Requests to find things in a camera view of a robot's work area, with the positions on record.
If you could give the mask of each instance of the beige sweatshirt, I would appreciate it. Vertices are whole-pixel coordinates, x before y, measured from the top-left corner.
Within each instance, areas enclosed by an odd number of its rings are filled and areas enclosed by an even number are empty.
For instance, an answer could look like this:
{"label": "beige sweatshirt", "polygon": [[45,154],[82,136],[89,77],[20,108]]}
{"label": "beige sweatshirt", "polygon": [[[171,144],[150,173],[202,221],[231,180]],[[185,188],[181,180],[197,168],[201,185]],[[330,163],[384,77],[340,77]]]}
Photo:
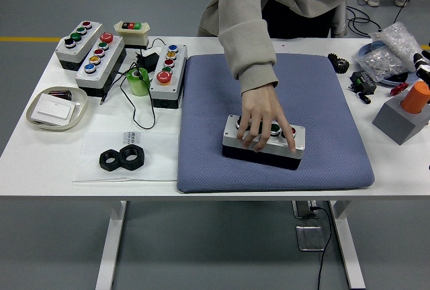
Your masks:
{"label": "beige sweatshirt", "polygon": [[[316,17],[345,0],[277,0],[305,17]],[[268,83],[278,84],[273,71],[275,50],[261,10],[267,0],[211,0],[203,13],[199,36],[218,36],[227,64],[241,93]]]}

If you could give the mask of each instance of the white tray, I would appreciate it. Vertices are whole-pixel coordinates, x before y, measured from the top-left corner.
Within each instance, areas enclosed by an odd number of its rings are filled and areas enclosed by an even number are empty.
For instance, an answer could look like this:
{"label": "white tray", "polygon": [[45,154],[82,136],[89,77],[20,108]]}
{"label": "white tray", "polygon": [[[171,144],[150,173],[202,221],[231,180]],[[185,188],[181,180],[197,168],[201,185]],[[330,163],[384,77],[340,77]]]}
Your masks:
{"label": "white tray", "polygon": [[[72,101],[76,103],[76,106],[72,113],[72,118],[70,119],[70,122],[66,124],[65,126],[51,126],[48,124],[40,124],[36,121],[34,121],[31,116],[33,114],[34,108],[38,104],[39,98],[42,93],[48,94],[49,91],[66,91],[69,90],[72,93]],[[44,130],[54,130],[54,131],[61,131],[61,130],[67,130],[73,126],[75,126],[79,120],[82,117],[82,113],[85,111],[85,108],[87,106],[87,100],[88,96],[86,92],[82,89],[78,89],[76,87],[50,87],[42,92],[40,92],[32,101],[30,106],[27,109],[26,117],[27,120],[35,127],[44,129]]]}

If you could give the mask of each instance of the tape roll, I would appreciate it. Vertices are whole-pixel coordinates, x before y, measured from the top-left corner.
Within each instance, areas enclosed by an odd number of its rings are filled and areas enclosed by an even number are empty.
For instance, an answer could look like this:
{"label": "tape roll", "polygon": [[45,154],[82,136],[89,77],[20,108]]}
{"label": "tape roll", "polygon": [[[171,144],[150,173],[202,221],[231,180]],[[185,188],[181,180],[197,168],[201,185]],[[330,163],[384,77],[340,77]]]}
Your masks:
{"label": "tape roll", "polygon": [[408,95],[400,103],[402,109],[411,114],[418,114],[430,100],[430,90],[423,81],[416,82]]}
{"label": "tape roll", "polygon": [[148,95],[149,77],[148,72],[144,68],[139,68],[139,72],[142,75],[142,79],[139,77],[136,68],[129,70],[127,73],[127,81],[133,92],[133,95],[137,97],[143,97]]}

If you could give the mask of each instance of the finger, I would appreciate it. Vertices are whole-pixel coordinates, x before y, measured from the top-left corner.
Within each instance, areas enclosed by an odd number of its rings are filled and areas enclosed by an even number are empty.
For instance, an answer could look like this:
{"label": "finger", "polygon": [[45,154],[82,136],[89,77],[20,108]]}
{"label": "finger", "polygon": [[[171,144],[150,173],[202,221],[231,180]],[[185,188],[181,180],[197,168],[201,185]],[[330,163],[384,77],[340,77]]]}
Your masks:
{"label": "finger", "polygon": [[239,130],[237,132],[237,140],[242,141],[243,136],[245,134],[245,131],[247,131],[248,125],[249,125],[249,119],[251,118],[250,113],[243,113],[241,118],[241,124],[239,125]]}
{"label": "finger", "polygon": [[277,123],[279,124],[282,131],[284,132],[284,136],[285,136],[285,139],[287,140],[288,148],[290,149],[291,152],[295,153],[296,152],[296,141],[294,140],[293,130],[292,130],[290,124],[288,123],[285,116],[278,118]]}
{"label": "finger", "polygon": [[271,121],[272,121],[272,119],[270,117],[264,117],[263,129],[261,131],[261,136],[260,136],[260,139],[258,140],[258,143],[254,147],[255,152],[260,151],[267,144],[267,141],[270,138]]}
{"label": "finger", "polygon": [[261,121],[261,117],[257,117],[257,116],[252,117],[251,129],[249,130],[249,133],[247,134],[245,139],[242,140],[242,148],[244,149],[248,148],[251,142],[254,140],[254,138],[258,136],[260,121]]}

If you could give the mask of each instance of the green tape roll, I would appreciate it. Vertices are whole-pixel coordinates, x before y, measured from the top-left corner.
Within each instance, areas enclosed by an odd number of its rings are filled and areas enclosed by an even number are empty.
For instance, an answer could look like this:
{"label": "green tape roll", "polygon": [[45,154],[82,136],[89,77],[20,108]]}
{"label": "green tape roll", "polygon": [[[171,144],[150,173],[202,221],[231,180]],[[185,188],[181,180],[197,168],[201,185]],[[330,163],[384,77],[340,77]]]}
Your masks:
{"label": "green tape roll", "polygon": [[144,95],[148,94],[149,77],[148,72],[144,68],[139,68],[139,71],[142,75],[143,81],[139,78],[138,75],[134,75],[134,73],[137,73],[137,70],[135,68],[128,71],[127,81],[133,94],[137,97],[143,97]]}

